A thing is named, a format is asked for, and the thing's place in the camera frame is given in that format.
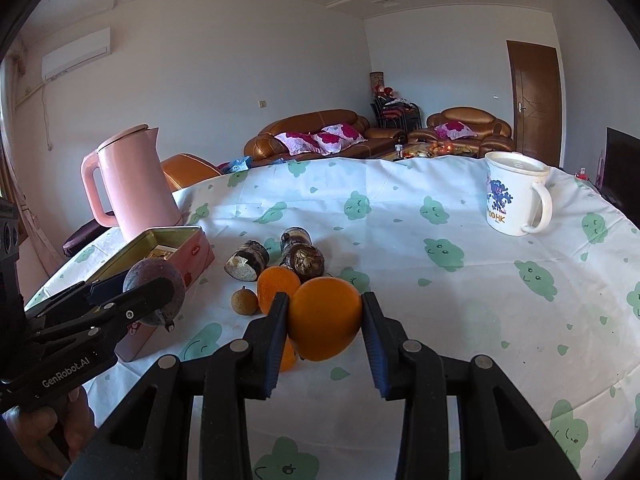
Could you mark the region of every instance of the white tablecloth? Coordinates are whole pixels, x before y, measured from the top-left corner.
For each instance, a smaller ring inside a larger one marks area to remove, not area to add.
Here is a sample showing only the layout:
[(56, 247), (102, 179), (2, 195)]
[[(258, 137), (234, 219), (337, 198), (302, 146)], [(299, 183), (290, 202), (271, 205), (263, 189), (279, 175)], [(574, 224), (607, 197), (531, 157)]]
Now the white tablecloth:
[[(640, 426), (640, 235), (574, 177), (552, 170), (547, 187), (551, 224), (525, 237), (487, 225), (486, 164), (471, 158), (292, 162), (176, 192), (216, 259), (188, 291), (171, 334), (157, 330), (136, 361), (90, 383), (98, 423), (159, 356), (193, 358), (241, 337), (251, 318), (235, 314), (229, 299), (243, 283), (224, 263), (249, 239), (276, 257), (284, 229), (302, 226), (328, 273), (373, 290), (410, 338), (459, 359), (492, 356), (581, 477), (604, 478)], [(123, 244), (118, 229), (107, 232), (36, 298), (88, 277)], [(529, 275), (539, 279), (528, 285)], [(329, 361), (297, 362), (271, 399), (248, 402), (256, 478), (280, 478), (274, 471), (285, 465), (299, 480), (393, 478), (402, 409), (373, 387), (361, 336)]]

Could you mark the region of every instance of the mug lid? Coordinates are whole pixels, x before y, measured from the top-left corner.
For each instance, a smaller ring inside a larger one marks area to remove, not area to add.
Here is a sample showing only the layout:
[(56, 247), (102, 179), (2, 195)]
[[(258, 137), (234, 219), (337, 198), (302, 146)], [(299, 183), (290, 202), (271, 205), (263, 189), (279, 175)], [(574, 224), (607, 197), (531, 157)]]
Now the mug lid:
[(551, 168), (544, 162), (519, 152), (489, 152), (485, 154), (484, 158), (504, 170), (513, 171), (513, 173), (544, 176), (551, 172)]
[(98, 146), (98, 149), (95, 150), (96, 152), (99, 152), (100, 150), (103, 150), (104, 148), (106, 148), (107, 146), (109, 146), (110, 144), (113, 144), (116, 140), (120, 140), (122, 137), (126, 137), (130, 134), (135, 134), (137, 132), (140, 132), (142, 130), (148, 130), (149, 126), (148, 124), (139, 124), (138, 126), (134, 126), (132, 128), (129, 128), (128, 130), (124, 130), (123, 132), (114, 135), (113, 137), (110, 137), (109, 139), (105, 140), (100, 146)]

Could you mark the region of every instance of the wall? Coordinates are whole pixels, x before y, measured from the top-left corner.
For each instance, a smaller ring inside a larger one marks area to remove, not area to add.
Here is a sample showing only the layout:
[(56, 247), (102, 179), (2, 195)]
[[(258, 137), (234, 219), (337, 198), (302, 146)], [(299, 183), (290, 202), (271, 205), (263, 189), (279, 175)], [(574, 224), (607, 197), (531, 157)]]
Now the wall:
[(385, 84), (416, 103), (425, 120), (445, 108), (473, 106), (513, 127), (506, 41), (559, 48), (551, 13), (521, 7), (404, 10), (369, 18), (365, 28), (373, 70), (382, 70)]
[(31, 238), (27, 238), (20, 244), (20, 258), (16, 264), (18, 272), (18, 284), (20, 293), (24, 298), (24, 304), (45, 284), (47, 273), (42, 267), (36, 251), (31, 244)]
[(607, 127), (640, 137), (640, 50), (606, 0), (558, 0), (566, 81), (565, 169), (595, 181)]
[[(133, 126), (158, 126), (160, 158), (215, 164), (278, 118), (326, 108), (369, 115), (362, 20), (298, 0), (138, 0), (30, 46), (20, 95), (40, 82), (42, 56), (111, 26), (112, 54), (45, 87), (17, 111), (20, 183), (55, 247), (92, 218), (82, 158)], [(266, 108), (258, 108), (266, 100)]]

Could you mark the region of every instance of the orange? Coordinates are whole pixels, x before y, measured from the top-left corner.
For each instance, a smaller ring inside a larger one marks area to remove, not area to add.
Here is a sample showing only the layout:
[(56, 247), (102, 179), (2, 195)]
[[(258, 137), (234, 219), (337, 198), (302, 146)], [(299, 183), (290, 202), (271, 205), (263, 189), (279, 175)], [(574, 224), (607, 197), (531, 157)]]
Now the orange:
[(289, 302), (287, 332), (298, 355), (324, 361), (342, 352), (362, 322), (362, 298), (349, 282), (323, 276), (303, 283)]
[(296, 354), (296, 351), (291, 345), (291, 339), (287, 337), (287, 339), (284, 341), (284, 351), (282, 352), (282, 360), (280, 361), (280, 371), (286, 372), (294, 364), (296, 364), (297, 360), (298, 354)]
[(289, 297), (300, 288), (300, 278), (287, 267), (268, 267), (258, 276), (258, 306), (268, 314), (277, 292), (286, 292)]

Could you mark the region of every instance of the curtain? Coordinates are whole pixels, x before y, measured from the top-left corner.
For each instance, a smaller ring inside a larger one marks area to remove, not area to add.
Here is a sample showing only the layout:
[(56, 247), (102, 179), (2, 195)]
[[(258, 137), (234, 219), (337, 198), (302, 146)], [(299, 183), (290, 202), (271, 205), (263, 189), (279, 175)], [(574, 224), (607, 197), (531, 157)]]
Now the curtain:
[(15, 173), (11, 139), (14, 131), (15, 97), (18, 78), (24, 74), (26, 50), (18, 38), (0, 64), (0, 192), (20, 208), (22, 236), (28, 236), (45, 272), (52, 276), (65, 262), (40, 228), (29, 208)]

